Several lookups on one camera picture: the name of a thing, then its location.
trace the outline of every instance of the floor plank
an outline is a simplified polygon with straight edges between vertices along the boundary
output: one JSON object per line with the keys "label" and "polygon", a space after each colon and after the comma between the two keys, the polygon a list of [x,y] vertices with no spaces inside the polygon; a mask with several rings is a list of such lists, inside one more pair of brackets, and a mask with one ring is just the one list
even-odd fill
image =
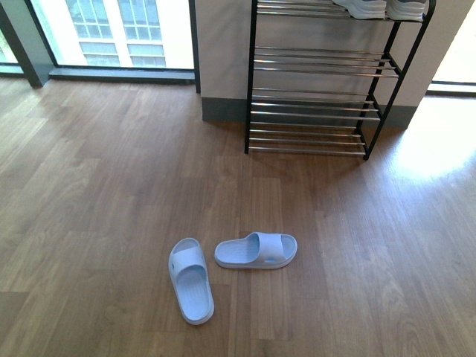
{"label": "floor plank", "polygon": [[[424,98],[369,161],[244,155],[193,86],[0,79],[0,101],[0,356],[476,356],[476,100]],[[296,257],[215,264],[253,231]],[[185,237],[200,327],[167,268]]]}

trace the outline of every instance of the white sneaker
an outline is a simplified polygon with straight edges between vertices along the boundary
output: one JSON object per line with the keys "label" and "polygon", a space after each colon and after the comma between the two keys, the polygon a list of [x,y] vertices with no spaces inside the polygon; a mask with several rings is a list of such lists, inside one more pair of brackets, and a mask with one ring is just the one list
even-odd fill
{"label": "white sneaker", "polygon": [[392,20],[421,21],[426,0],[387,0],[387,14]]}
{"label": "white sneaker", "polygon": [[384,19],[384,0],[332,0],[335,4],[344,6],[349,14],[356,19]]}

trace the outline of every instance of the slipper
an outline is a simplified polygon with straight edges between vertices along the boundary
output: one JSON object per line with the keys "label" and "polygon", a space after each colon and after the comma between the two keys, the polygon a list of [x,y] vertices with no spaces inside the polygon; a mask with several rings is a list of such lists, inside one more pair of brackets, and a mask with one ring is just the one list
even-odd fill
{"label": "slipper", "polygon": [[297,246],[296,239],[287,234],[255,232],[246,238],[218,244],[215,261],[223,268],[282,268],[295,257]]}
{"label": "slipper", "polygon": [[186,322],[191,325],[207,322],[214,311],[213,297],[203,251],[196,239],[182,239],[173,247],[169,272]]}

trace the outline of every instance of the metal shoe rack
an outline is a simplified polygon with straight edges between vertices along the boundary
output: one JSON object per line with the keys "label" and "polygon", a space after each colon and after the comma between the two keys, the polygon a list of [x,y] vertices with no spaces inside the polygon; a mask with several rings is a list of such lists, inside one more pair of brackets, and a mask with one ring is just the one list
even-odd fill
{"label": "metal shoe rack", "polygon": [[[355,20],[331,0],[296,2],[252,0],[251,36],[248,65],[248,97],[245,153],[288,152],[303,154],[351,155],[367,160],[391,111],[411,61],[421,43],[436,6],[429,6],[403,67],[390,50],[403,21],[391,19]],[[335,21],[386,21],[393,27],[381,52],[344,51],[310,48],[259,46],[256,43],[259,16],[334,19]],[[366,93],[316,91],[254,86],[254,75],[278,72],[328,74],[349,78],[369,78]],[[386,107],[375,97],[379,81],[396,82]],[[366,138],[365,123],[373,123],[373,134]]]}

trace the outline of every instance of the baseboard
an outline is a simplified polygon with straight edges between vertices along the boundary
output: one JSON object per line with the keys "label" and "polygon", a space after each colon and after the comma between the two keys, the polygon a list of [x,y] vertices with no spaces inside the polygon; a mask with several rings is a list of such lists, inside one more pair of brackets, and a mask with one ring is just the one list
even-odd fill
{"label": "baseboard", "polygon": [[149,71],[123,68],[55,68],[54,80],[92,80],[109,83],[193,84],[193,71]]}
{"label": "baseboard", "polygon": [[[406,129],[417,108],[415,106],[393,106],[388,115],[385,127]],[[230,98],[202,98],[203,121],[245,122],[246,100]]]}

